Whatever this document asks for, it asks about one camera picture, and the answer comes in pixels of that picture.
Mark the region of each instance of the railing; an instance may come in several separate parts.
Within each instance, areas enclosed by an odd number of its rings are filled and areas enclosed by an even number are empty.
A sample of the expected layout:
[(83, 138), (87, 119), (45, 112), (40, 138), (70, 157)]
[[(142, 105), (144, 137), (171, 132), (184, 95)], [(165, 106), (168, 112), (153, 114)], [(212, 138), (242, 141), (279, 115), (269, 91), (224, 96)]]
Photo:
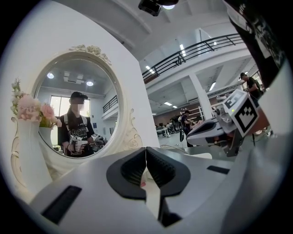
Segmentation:
[(118, 103), (117, 95), (113, 97), (105, 106), (103, 106), (104, 113), (109, 110), (112, 106)]
[(180, 66), (182, 63), (186, 63), (189, 59), (193, 59), (201, 54), (213, 52), (218, 49), (227, 46), (235, 46), (237, 44), (244, 43), (240, 35), (229, 34), (220, 37), (214, 37), (189, 47), (184, 48), (185, 53), (182, 50), (177, 51), (176, 53), (170, 55), (169, 57), (163, 59), (161, 62), (152, 66), (148, 71), (142, 73), (143, 80), (145, 84), (152, 81), (153, 79), (160, 76), (162, 73)]

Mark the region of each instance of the white decorative carving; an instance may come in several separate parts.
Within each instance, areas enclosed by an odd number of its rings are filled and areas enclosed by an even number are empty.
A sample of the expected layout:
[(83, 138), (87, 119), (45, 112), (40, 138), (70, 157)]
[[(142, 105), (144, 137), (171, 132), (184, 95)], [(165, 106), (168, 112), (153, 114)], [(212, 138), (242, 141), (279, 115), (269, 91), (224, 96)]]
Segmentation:
[(16, 178), (16, 180), (19, 182), (19, 184), (23, 187), (26, 187), (23, 178), (22, 178), (22, 170), (20, 167), (19, 162), (19, 153), (18, 153), (18, 146), (19, 146), (19, 136), (18, 136), (18, 122), (15, 117), (12, 117), (11, 120), (16, 124), (16, 133), (12, 142), (12, 148), (11, 148), (11, 167), (13, 174)]
[(133, 112), (134, 112), (134, 109), (131, 109), (130, 114), (129, 114), (129, 116), (130, 116), (130, 125), (129, 126), (130, 127), (125, 135), (123, 150), (136, 149), (136, 148), (142, 147), (141, 137), (134, 127), (133, 121), (135, 120), (135, 117), (132, 117)]
[(91, 53), (95, 56), (100, 57), (102, 60), (104, 60), (109, 65), (112, 65), (111, 61), (108, 59), (107, 55), (105, 53), (102, 53), (101, 49), (97, 46), (85, 46), (85, 45), (79, 45), (79, 46), (72, 46), (70, 51), (84, 51), (87, 53)]

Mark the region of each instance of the black shirt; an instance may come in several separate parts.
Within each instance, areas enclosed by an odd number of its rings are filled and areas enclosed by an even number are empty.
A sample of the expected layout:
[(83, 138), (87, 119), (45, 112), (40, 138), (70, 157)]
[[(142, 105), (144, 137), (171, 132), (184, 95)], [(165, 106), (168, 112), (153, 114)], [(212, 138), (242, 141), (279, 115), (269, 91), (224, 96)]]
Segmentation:
[[(76, 137), (81, 137), (82, 140), (87, 140), (91, 135), (94, 134), (94, 131), (92, 129), (92, 125), (90, 120), (87, 118), (87, 129), (85, 125), (83, 124), (82, 117), (79, 116), (77, 118), (78, 122), (78, 128), (77, 129), (71, 129), (67, 130), (67, 127), (64, 122), (64, 115), (60, 117), (60, 120), (62, 122), (62, 127), (58, 128), (58, 145), (62, 146), (63, 142), (69, 142), (70, 136), (76, 136)], [(86, 157), (91, 154), (93, 154), (93, 150), (89, 145), (86, 145), (85, 148), (83, 149), (84, 152), (82, 154), (77, 154), (77, 155), (71, 155), (70, 151), (66, 149), (66, 155), (67, 156), (72, 156), (72, 157)]]
[(188, 130), (190, 131), (191, 130), (190, 124), (186, 124), (185, 121), (188, 121), (187, 116), (186, 115), (182, 115), (182, 117), (181, 117), (182, 125), (183, 125), (183, 127), (188, 128)]
[[(252, 86), (253, 86), (254, 84), (256, 84), (255, 79), (253, 79), (252, 77), (249, 77), (249, 78), (248, 78), (248, 81), (247, 81), (247, 86), (248, 86), (249, 88), (252, 88)], [(259, 99), (260, 96), (261, 96), (260, 90), (259, 90), (258, 88), (257, 88), (256, 90), (250, 92), (250, 94), (251, 94), (253, 97), (255, 97), (256, 99)]]

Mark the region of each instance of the desk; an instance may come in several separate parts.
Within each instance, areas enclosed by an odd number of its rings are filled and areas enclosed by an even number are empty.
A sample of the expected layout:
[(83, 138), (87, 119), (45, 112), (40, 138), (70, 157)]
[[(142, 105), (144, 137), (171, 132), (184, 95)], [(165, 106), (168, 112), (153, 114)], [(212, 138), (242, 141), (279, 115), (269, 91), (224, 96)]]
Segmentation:
[(159, 130), (157, 130), (157, 133), (159, 133), (161, 131), (165, 131), (166, 138), (169, 138), (169, 136), (168, 136), (168, 129), (167, 128), (159, 129)]

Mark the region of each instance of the pink flower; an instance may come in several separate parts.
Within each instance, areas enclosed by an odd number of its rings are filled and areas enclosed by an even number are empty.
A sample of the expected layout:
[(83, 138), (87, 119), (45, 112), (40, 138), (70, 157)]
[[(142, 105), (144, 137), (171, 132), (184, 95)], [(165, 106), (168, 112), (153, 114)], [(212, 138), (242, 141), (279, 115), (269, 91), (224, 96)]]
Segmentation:
[(31, 110), (31, 108), (22, 108), (21, 110), (18, 111), (17, 117), (19, 119), (24, 119), (24, 120), (31, 120), (33, 122), (40, 122), (41, 117), (39, 116), (39, 112), (35, 110)]
[(57, 119), (56, 126), (59, 127), (59, 128), (62, 127), (61, 120)]
[(48, 119), (52, 119), (54, 117), (54, 109), (48, 104), (41, 106), (41, 112)]
[(17, 105), (18, 111), (21, 109), (35, 109), (35, 100), (30, 95), (24, 95), (19, 101)]
[(55, 117), (55, 116), (53, 116), (51, 119), (50, 119), (50, 121), (52, 122), (52, 123), (57, 123), (57, 118)]

